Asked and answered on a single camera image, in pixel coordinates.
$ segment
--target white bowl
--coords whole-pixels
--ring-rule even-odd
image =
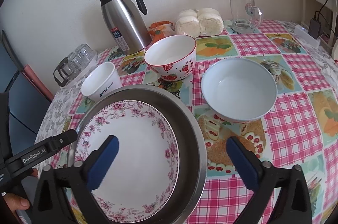
[[[196,63],[196,41],[187,35],[173,35],[148,48],[144,61],[166,81],[189,76]]]
[[[92,194],[112,221],[150,218],[163,208],[176,186],[180,160],[174,131],[149,104],[115,102],[101,109],[84,128],[74,161],[84,161],[109,135],[119,139],[119,152]]]
[[[270,72],[244,58],[228,58],[210,66],[201,88],[209,106],[231,123],[262,118],[277,98],[277,85]]]
[[[82,83],[81,92],[97,102],[109,92],[121,87],[122,83],[115,65],[112,62],[104,62],[88,75]]]

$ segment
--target floral plate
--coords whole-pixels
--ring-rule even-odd
[[[153,106],[119,101],[103,108],[87,124],[75,161],[85,160],[109,135],[119,139],[119,152],[92,194],[110,220],[145,220],[167,203],[176,185],[179,151],[174,132]]]

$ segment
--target stainless steel carafe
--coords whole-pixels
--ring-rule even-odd
[[[131,0],[100,0],[104,21],[124,55],[145,48],[151,38],[140,12]],[[136,0],[140,11],[146,15],[143,0]]]

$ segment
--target power adapter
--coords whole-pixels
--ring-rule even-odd
[[[318,39],[321,28],[322,23],[316,18],[312,18],[310,20],[309,35],[314,39]]]

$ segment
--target human hand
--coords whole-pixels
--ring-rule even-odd
[[[36,168],[33,169],[33,173],[31,176],[38,176],[38,170]],[[15,210],[27,210],[29,208],[29,201],[25,198],[22,198],[20,196],[8,193],[4,195],[4,200],[7,203],[8,208],[11,210],[11,212],[15,215],[17,220],[21,222],[18,218],[18,216],[15,213]]]

